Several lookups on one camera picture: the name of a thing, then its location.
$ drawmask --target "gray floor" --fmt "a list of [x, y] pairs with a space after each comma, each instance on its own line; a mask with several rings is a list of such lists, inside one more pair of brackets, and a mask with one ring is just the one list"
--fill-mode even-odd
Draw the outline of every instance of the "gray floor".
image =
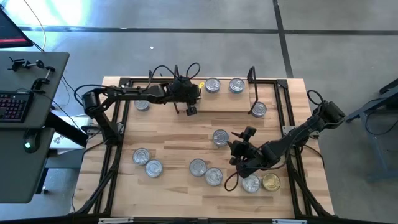
[[[7, 2], [7, 13], [20, 25], [36, 25], [28, 8], [16, 2]], [[277, 27], [271, 0], [29, 2], [40, 12], [45, 25]], [[398, 30], [398, 2], [394, 0], [280, 0], [279, 6], [286, 29]], [[42, 45], [41, 32], [26, 34]], [[398, 77], [398, 36], [287, 35], [286, 39], [294, 77], [304, 78], [308, 89], [318, 90], [345, 113], [375, 98], [378, 89]], [[149, 69], [163, 63], [177, 63], [184, 70], [190, 63], [200, 62], [200, 75], [207, 77], [243, 77], [251, 65], [256, 66], [259, 77], [286, 77], [277, 34], [48, 32], [46, 50], [70, 52], [65, 76], [72, 86], [101, 83], [105, 75], [146, 75]], [[61, 97], [65, 93], [64, 86], [60, 86], [55, 100], [62, 105], [68, 100]], [[83, 113], [72, 99], [63, 108], [70, 115]], [[383, 127], [379, 128], [383, 129], [391, 122], [380, 123]], [[376, 165], [358, 121], [323, 132], [320, 146], [337, 215], [398, 223], [394, 209], [398, 182], [366, 181], [366, 176], [376, 171]], [[75, 170], [51, 170], [45, 183], [51, 194], [36, 195], [27, 205], [0, 205], [0, 220], [68, 213], [77, 175]]]

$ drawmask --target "can lid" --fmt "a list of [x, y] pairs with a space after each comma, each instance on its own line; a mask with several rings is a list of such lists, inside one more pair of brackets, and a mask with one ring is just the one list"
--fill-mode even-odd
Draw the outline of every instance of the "can lid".
[[264, 103], [257, 102], [254, 105], [254, 108], [251, 112], [253, 113], [254, 116], [258, 117], [264, 116], [265, 113], [267, 112], [267, 106]]
[[210, 91], [217, 91], [220, 89], [221, 83], [216, 78], [209, 78], [206, 80], [206, 89]]
[[160, 161], [154, 159], [147, 163], [145, 166], [145, 173], [149, 177], [158, 177], [163, 172], [163, 165]]
[[149, 101], [146, 100], [135, 100], [134, 105], [139, 110], [145, 110], [149, 107]]
[[234, 78], [230, 81], [229, 87], [234, 91], [241, 91], [244, 88], [244, 82], [240, 78]]
[[189, 170], [195, 177], [201, 177], [206, 173], [206, 162], [203, 159], [194, 159], [189, 164]]
[[249, 177], [242, 180], [242, 186], [245, 191], [254, 193], [260, 188], [260, 179], [256, 175], [250, 174]]
[[219, 129], [213, 133], [213, 142], [217, 146], [225, 146], [228, 140], [229, 136], [225, 130]]
[[280, 187], [280, 179], [275, 174], [266, 174], [262, 179], [262, 185], [267, 190], [276, 191]]
[[210, 168], [206, 171], [207, 184], [218, 186], [223, 181], [223, 173], [219, 168]]
[[137, 165], [145, 165], [150, 159], [150, 152], [147, 149], [139, 148], [132, 155], [132, 159]]

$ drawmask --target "monitor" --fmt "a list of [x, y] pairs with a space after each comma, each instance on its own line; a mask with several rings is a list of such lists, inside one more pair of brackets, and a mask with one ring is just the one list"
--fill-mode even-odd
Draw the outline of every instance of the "monitor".
[[0, 48], [31, 47], [33, 42], [23, 31], [0, 9]]

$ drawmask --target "desk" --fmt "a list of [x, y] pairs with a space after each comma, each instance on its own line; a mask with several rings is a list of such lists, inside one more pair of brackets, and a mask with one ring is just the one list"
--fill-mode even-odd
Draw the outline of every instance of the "desk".
[[[46, 69], [32, 67], [11, 68], [12, 59], [24, 59], [30, 63], [41, 60], [44, 66], [55, 71], [43, 85], [44, 95], [34, 94], [33, 102], [23, 123], [0, 123], [0, 203], [28, 203], [33, 193], [43, 184], [47, 169], [44, 167], [47, 152], [54, 131], [85, 146], [87, 135], [64, 122], [50, 112], [52, 100], [57, 91], [69, 53], [66, 52], [10, 52], [0, 51], [0, 90], [15, 91], [19, 88], [30, 90], [34, 80], [44, 78]], [[24, 133], [27, 128], [46, 128], [40, 132], [39, 149], [28, 154], [24, 150]]]
[[[103, 85], [118, 85], [120, 77], [105, 77]], [[289, 79], [289, 94], [295, 122], [302, 124], [311, 115], [305, 85], [302, 79]], [[257, 128], [251, 138], [255, 146], [281, 137], [275, 93], [273, 86], [258, 85], [259, 101], [267, 106], [264, 118], [255, 118], [246, 112], [206, 112], [194, 116], [185, 113], [176, 114], [173, 104], [151, 105], [149, 111], [142, 113], [130, 104], [124, 136], [121, 163], [119, 166], [114, 201], [113, 217], [213, 217], [213, 218], [293, 218], [292, 199], [286, 168], [273, 170], [281, 180], [281, 188], [269, 192], [263, 188], [249, 194], [241, 187], [227, 192], [223, 185], [207, 185], [204, 177], [194, 177], [189, 172], [192, 159], [201, 158], [208, 167], [218, 167], [224, 175], [232, 174], [235, 169], [229, 165], [228, 147], [214, 147], [211, 136], [216, 129], [227, 132], [241, 132], [246, 126]], [[254, 86], [249, 86], [251, 103], [254, 101]], [[121, 120], [123, 110], [119, 111]], [[107, 110], [111, 118], [113, 109]], [[236, 139], [232, 134], [230, 140]], [[93, 138], [89, 145], [102, 141], [100, 136]], [[319, 150], [315, 140], [309, 146]], [[164, 165], [164, 173], [156, 178], [146, 176], [144, 168], [132, 161], [135, 149], [145, 147], [150, 150], [153, 159]], [[83, 160], [80, 176], [75, 190], [74, 204], [79, 209], [93, 193], [100, 179], [105, 146], [88, 152]], [[325, 171], [321, 159], [313, 152], [304, 149], [302, 159], [305, 166], [307, 184], [326, 211], [333, 213]], [[262, 177], [265, 173], [256, 174]], [[103, 206], [106, 201], [105, 189]], [[298, 196], [303, 209], [302, 194]]]

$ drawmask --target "wooden table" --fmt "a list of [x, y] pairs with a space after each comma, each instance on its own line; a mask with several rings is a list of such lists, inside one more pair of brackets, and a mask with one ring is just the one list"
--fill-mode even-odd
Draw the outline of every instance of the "wooden table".
[[[118, 85], [120, 77], [104, 77], [103, 85]], [[304, 80], [288, 79], [290, 99], [293, 107], [296, 125], [306, 121], [311, 115]], [[277, 174], [281, 187], [276, 192], [263, 188], [254, 194], [249, 194], [241, 187], [241, 179], [237, 189], [227, 192], [224, 181], [235, 172], [228, 161], [228, 147], [217, 148], [211, 141], [212, 134], [217, 129], [240, 133], [246, 126], [257, 128], [256, 135], [251, 138], [255, 146], [266, 141], [279, 139], [280, 126], [272, 85], [258, 85], [259, 101], [267, 106], [263, 118], [255, 118], [246, 112], [199, 112], [194, 116], [185, 113], [177, 114], [173, 104], [151, 105], [147, 112], [135, 109], [130, 104], [124, 137], [121, 163], [115, 189], [112, 216], [129, 217], [213, 217], [213, 218], [292, 218], [293, 207], [290, 187], [285, 167], [279, 170], [257, 171], [262, 178], [265, 173]], [[254, 85], [249, 85], [249, 98], [254, 102]], [[218, 102], [214, 107], [223, 105]], [[123, 109], [119, 111], [121, 120]], [[107, 110], [112, 117], [113, 108]], [[232, 134], [230, 140], [237, 139]], [[101, 136], [93, 138], [87, 147], [101, 142]], [[319, 150], [315, 140], [309, 140], [309, 146]], [[146, 176], [144, 167], [137, 166], [132, 161], [135, 149], [147, 148], [153, 159], [163, 163], [164, 172], [158, 178]], [[81, 167], [75, 190], [74, 204], [79, 209], [93, 193], [100, 179], [105, 146], [86, 153]], [[204, 177], [194, 177], [190, 174], [189, 163], [192, 159], [201, 158], [208, 167], [218, 167], [224, 175], [223, 184], [212, 187]], [[302, 159], [305, 168], [307, 184], [317, 200], [326, 211], [333, 213], [328, 185], [322, 160], [314, 152], [304, 149]], [[228, 183], [234, 184], [235, 177]], [[104, 191], [103, 206], [108, 190]], [[301, 191], [298, 190], [300, 208], [304, 211]]]

